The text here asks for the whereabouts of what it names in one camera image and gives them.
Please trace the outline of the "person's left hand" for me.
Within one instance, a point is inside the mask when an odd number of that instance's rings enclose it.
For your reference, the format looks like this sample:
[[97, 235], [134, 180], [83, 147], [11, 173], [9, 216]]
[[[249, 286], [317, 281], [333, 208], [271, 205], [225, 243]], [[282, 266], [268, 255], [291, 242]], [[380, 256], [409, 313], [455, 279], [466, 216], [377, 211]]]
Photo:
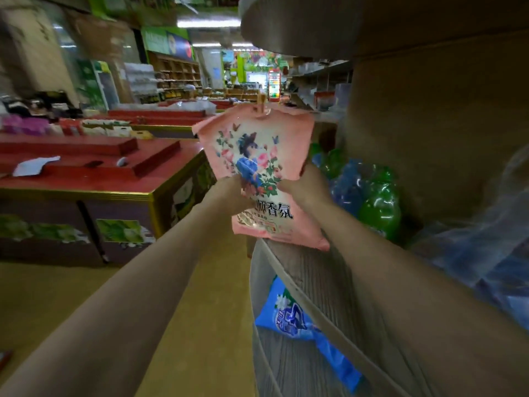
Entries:
[[209, 213], [234, 216], [254, 207], [255, 203], [246, 196], [246, 181], [239, 175], [223, 177], [206, 193], [200, 206]]

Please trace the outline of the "person's right hand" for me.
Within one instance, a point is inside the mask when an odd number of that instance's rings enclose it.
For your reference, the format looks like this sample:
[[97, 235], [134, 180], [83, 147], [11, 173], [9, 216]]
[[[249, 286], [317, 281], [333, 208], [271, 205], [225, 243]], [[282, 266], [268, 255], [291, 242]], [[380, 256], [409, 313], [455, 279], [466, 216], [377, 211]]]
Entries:
[[283, 179], [278, 189], [288, 193], [304, 210], [333, 203], [327, 179], [310, 161], [304, 164], [298, 180]]

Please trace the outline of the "pink floral detergent pouch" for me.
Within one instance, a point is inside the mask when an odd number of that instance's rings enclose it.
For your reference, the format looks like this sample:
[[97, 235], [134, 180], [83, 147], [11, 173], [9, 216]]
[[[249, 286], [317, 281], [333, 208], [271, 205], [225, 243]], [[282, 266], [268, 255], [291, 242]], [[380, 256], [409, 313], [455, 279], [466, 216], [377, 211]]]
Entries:
[[240, 175], [253, 208], [232, 217], [235, 234], [328, 251], [329, 242], [278, 184], [298, 180], [314, 128], [305, 110], [240, 104], [192, 126], [217, 179]]

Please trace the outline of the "person's right forearm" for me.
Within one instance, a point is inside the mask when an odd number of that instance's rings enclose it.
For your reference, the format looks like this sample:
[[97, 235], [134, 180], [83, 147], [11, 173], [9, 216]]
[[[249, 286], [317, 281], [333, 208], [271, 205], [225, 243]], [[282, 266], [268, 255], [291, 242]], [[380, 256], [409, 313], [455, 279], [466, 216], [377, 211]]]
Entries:
[[446, 397], [529, 397], [529, 334], [329, 199], [303, 207]]

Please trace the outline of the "person's left forearm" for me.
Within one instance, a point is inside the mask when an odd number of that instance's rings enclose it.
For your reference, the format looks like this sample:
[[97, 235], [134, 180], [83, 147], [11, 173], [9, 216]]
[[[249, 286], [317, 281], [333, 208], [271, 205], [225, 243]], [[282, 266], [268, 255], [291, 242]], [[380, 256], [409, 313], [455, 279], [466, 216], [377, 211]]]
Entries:
[[57, 327], [0, 397], [134, 397], [206, 237], [230, 217], [196, 205]]

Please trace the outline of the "green and blue bottles pack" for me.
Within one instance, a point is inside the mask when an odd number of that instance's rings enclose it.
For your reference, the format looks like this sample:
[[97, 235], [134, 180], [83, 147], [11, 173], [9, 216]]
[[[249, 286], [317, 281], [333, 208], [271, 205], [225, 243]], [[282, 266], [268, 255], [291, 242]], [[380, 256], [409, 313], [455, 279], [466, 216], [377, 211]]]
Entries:
[[333, 201], [385, 239], [394, 241], [400, 228], [396, 176], [387, 166], [348, 158], [335, 148], [325, 152], [312, 143], [309, 158], [327, 178]]

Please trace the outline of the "long red display counter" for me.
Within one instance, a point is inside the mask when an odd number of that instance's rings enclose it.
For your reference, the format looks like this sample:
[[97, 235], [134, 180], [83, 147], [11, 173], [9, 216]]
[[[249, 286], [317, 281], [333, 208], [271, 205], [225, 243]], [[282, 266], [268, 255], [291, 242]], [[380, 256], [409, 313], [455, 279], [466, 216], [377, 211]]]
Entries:
[[81, 120], [86, 128], [101, 127], [113, 130], [116, 127], [129, 127], [134, 133], [148, 132], [155, 138], [192, 139], [192, 127], [211, 118], [205, 110], [111, 110]]

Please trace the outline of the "red drinks fridge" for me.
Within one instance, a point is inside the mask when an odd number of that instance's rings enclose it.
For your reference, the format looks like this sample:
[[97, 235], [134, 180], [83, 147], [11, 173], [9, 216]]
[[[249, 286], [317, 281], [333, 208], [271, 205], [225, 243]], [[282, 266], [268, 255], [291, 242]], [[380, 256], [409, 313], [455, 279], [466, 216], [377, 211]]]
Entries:
[[281, 71], [271, 69], [268, 71], [268, 101], [279, 102], [281, 97]]

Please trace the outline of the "red gold display counter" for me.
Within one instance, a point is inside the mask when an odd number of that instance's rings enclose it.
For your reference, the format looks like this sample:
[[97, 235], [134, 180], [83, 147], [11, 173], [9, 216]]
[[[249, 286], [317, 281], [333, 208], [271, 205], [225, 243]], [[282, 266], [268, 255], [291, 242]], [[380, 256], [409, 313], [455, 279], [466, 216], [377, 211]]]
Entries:
[[[0, 260], [124, 265], [201, 202], [215, 176], [197, 139], [0, 140]], [[36, 176], [15, 167], [60, 156]]]

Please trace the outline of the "wooden round display shelf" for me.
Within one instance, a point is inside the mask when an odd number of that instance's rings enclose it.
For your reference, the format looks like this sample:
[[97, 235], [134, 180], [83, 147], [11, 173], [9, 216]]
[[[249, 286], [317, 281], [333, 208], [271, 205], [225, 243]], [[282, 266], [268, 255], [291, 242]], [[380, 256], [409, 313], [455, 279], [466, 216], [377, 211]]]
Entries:
[[[391, 243], [466, 287], [409, 247], [486, 208], [529, 144], [529, 0], [240, 0], [239, 14], [254, 46], [353, 65], [343, 146], [397, 176], [403, 224]], [[364, 376], [354, 395], [446, 397], [332, 241], [327, 253], [258, 241], [254, 314], [273, 270]]]

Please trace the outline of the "blue detergent bag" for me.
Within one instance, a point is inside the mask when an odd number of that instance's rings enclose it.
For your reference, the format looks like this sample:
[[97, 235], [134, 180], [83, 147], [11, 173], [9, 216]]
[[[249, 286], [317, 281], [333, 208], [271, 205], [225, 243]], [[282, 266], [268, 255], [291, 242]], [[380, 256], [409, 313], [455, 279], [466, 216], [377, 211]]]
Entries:
[[290, 339], [314, 342], [346, 389], [352, 393], [357, 390], [362, 374], [329, 342], [277, 275], [269, 287], [267, 300], [255, 319], [255, 325]]

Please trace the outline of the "green white poster stand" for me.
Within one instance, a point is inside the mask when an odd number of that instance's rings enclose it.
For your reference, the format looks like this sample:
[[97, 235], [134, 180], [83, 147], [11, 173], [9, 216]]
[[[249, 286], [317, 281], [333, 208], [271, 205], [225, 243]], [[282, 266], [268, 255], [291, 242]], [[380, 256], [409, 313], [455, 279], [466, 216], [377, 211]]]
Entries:
[[88, 59], [77, 59], [76, 63], [89, 105], [100, 112], [116, 107], [120, 100], [108, 63]]

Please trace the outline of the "clear plastic wrapped packs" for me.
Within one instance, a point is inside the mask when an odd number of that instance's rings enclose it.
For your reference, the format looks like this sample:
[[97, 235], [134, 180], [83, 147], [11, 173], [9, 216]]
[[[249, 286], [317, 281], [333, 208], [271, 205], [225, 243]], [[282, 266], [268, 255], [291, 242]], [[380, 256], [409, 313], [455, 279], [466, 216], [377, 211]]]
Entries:
[[529, 332], [529, 144], [510, 158], [486, 208], [430, 225], [409, 250]]

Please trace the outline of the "white paper sheet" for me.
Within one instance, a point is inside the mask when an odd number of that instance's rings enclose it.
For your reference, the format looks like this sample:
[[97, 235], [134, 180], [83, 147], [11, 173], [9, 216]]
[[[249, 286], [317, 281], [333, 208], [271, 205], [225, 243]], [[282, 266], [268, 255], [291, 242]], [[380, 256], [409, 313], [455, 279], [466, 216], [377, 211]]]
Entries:
[[15, 169], [12, 172], [13, 177], [29, 177], [29, 176], [36, 176], [39, 175], [43, 167], [50, 163], [50, 162], [56, 162], [60, 161], [60, 156], [55, 157], [38, 157], [30, 160], [26, 160], [23, 162], [20, 162]]

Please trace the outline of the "row of pink packets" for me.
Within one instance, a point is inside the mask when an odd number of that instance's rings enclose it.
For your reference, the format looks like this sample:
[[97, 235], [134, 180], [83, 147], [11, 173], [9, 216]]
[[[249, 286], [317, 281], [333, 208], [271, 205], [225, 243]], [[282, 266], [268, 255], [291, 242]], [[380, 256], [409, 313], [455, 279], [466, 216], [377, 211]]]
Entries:
[[22, 117], [9, 114], [0, 116], [0, 133], [24, 134], [33, 136], [60, 135], [82, 136], [83, 129], [76, 119], [60, 119], [52, 123], [48, 119], [39, 117]]

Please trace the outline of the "wooden cubby wall shelf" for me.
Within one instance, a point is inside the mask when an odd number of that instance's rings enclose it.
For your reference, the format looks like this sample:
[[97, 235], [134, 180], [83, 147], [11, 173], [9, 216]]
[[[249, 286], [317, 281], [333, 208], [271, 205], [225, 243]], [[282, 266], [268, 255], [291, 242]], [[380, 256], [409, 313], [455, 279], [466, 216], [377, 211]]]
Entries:
[[202, 95], [201, 67], [197, 61], [177, 59], [152, 51], [147, 51], [147, 58], [155, 71], [162, 101], [195, 99]]

